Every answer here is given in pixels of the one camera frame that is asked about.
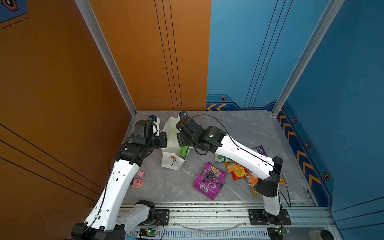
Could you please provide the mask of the green snack bag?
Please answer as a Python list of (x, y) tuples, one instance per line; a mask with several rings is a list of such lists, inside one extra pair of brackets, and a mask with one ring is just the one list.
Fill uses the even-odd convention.
[(182, 147), (180, 150), (180, 156), (179, 157), (184, 160), (187, 157), (188, 151), (189, 151), (188, 146)]

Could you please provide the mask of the white paper bag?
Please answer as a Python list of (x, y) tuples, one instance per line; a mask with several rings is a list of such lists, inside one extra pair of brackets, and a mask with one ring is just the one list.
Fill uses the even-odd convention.
[(179, 122), (178, 118), (170, 117), (162, 130), (163, 133), (167, 134), (168, 146), (162, 149), (162, 163), (161, 167), (178, 171), (186, 158), (183, 160), (180, 156), (181, 147), (177, 140), (177, 133), (179, 130), (176, 128), (176, 124)]

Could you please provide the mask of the magenta grape snack bag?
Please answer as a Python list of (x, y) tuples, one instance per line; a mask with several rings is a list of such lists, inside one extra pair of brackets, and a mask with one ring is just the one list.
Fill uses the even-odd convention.
[(225, 184), (226, 172), (206, 163), (194, 182), (194, 189), (214, 200)]

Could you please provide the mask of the orange white snack bag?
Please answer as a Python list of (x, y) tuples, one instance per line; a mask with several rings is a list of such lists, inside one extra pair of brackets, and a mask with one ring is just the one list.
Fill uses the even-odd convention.
[(258, 180), (259, 180), (259, 178), (254, 173), (252, 173), (252, 172), (248, 173), (247, 181), (248, 181), (250, 188), (251, 188), (253, 194), (255, 195), (255, 197), (257, 197), (259, 195), (259, 193), (255, 189), (255, 187), (258, 183)]

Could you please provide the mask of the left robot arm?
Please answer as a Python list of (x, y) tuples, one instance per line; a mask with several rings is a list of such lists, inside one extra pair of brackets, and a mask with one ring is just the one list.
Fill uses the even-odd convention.
[(154, 115), (138, 121), (134, 132), (116, 153), (108, 182), (98, 202), (84, 223), (75, 224), (73, 240), (124, 240), (127, 234), (143, 222), (155, 217), (155, 205), (138, 201), (122, 217), (118, 216), (125, 195), (144, 159), (155, 149), (167, 147), (167, 135), (159, 130), (160, 119)]

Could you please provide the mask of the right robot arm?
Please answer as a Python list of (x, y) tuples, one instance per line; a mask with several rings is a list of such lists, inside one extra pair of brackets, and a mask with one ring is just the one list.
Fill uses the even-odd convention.
[(204, 129), (185, 111), (179, 113), (179, 119), (176, 128), (179, 130), (177, 139), (180, 147), (192, 147), (200, 155), (211, 152), (225, 156), (256, 174), (256, 191), (264, 201), (263, 221), (267, 225), (291, 223), (279, 198), (282, 158), (270, 158), (251, 150), (235, 141), (226, 129), (214, 126)]

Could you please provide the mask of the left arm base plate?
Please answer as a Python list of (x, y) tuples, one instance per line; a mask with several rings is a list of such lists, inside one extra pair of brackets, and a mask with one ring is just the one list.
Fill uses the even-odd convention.
[(144, 222), (141, 222), (139, 226), (155, 226), (161, 224), (167, 226), (170, 219), (169, 209), (155, 209), (153, 213), (150, 213), (149, 218)]

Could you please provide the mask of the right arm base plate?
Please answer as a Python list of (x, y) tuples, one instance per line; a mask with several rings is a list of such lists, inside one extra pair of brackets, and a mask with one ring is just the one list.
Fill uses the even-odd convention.
[(286, 209), (281, 208), (277, 216), (267, 213), (262, 209), (248, 210), (250, 223), (252, 226), (273, 225), (273, 226), (290, 226), (292, 224), (289, 213)]

